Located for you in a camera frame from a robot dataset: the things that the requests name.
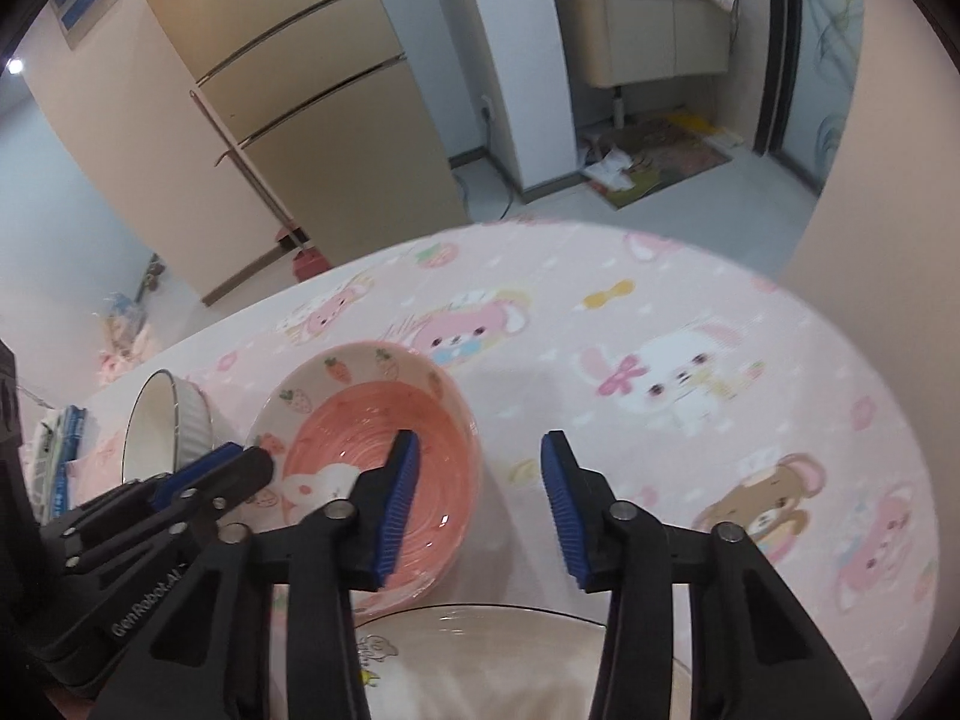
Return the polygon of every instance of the ceramic bowl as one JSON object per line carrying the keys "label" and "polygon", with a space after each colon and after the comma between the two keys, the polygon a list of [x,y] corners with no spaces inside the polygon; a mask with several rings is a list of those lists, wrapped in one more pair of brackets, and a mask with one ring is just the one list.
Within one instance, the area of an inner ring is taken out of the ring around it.
{"label": "ceramic bowl", "polygon": [[[550,611],[442,605],[357,628],[373,720],[584,720],[605,628]],[[282,637],[273,640],[272,652]],[[285,661],[275,661],[273,717],[285,717]],[[674,661],[670,720],[689,720],[692,681]]]}
{"label": "ceramic bowl", "polygon": [[[354,594],[361,617],[423,594],[453,563],[480,487],[476,425],[457,386],[422,355],[390,343],[349,343],[291,373],[253,424],[248,445],[271,453],[278,506],[292,525],[349,495],[362,470],[382,466],[397,430],[421,440],[421,473],[397,570],[375,594]],[[247,519],[259,530],[261,523]]]}
{"label": "ceramic bowl", "polygon": [[212,449],[213,427],[203,394],[169,370],[157,370],[133,405],[123,481],[179,471]]}

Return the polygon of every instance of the ribbed white bowl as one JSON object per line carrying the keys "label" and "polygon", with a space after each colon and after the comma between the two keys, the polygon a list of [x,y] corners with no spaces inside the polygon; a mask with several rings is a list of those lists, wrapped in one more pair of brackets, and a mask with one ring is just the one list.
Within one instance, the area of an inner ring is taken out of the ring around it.
{"label": "ribbed white bowl", "polygon": [[179,471],[212,449],[213,427],[203,394],[169,370],[157,370],[133,406],[123,481]]}

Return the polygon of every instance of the white bowl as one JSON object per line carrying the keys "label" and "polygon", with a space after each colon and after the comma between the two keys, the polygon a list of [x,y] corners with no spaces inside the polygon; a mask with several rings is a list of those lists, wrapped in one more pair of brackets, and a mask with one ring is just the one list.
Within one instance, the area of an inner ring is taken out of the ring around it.
{"label": "white bowl", "polygon": [[[440,605],[357,628],[373,720],[584,720],[604,626],[499,605]],[[271,640],[271,709],[286,717],[284,637]],[[690,672],[674,661],[670,720],[689,720]]]}
{"label": "white bowl", "polygon": [[157,370],[133,405],[123,481],[174,473],[212,449],[213,427],[203,394],[169,370]]}

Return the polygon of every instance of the bathroom sink cabinet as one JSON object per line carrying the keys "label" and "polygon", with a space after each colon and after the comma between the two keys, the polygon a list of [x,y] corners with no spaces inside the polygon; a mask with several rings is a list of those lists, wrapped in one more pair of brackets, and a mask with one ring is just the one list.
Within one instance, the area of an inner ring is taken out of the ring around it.
{"label": "bathroom sink cabinet", "polygon": [[556,0],[570,70],[608,89],[726,73],[731,16],[710,0]]}

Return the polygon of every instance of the cartoon bear print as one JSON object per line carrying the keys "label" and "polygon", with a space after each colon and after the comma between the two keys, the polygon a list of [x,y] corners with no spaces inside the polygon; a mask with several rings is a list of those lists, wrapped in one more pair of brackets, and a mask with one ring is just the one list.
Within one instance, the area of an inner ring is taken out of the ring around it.
{"label": "cartoon bear print", "polygon": [[693,522],[709,531],[721,522],[736,522],[770,562],[786,557],[808,528],[810,515],[800,506],[827,483],[824,466],[808,454],[787,455],[775,466],[747,477],[702,511]]}
{"label": "cartoon bear print", "polygon": [[762,374],[762,362],[754,362],[737,375],[722,375],[720,361],[742,341],[733,327],[709,320],[653,338],[619,359],[592,347],[576,362],[601,397],[644,416],[650,427],[693,437]]}
{"label": "cartoon bear print", "polygon": [[285,333],[294,344],[307,343],[325,332],[334,319],[337,319],[350,304],[356,303],[369,291],[373,282],[356,278],[336,290],[332,295],[322,295],[309,303],[304,303],[290,314],[277,330]]}
{"label": "cartoon bear print", "polygon": [[472,295],[415,319],[403,343],[442,367],[459,365],[520,333],[529,322],[528,305],[525,295],[505,290]]}
{"label": "cartoon bear print", "polygon": [[895,485],[880,498],[865,535],[861,533],[847,542],[834,586],[834,598],[842,613],[850,611],[865,592],[891,584],[899,575],[913,546],[912,509],[911,485]]}

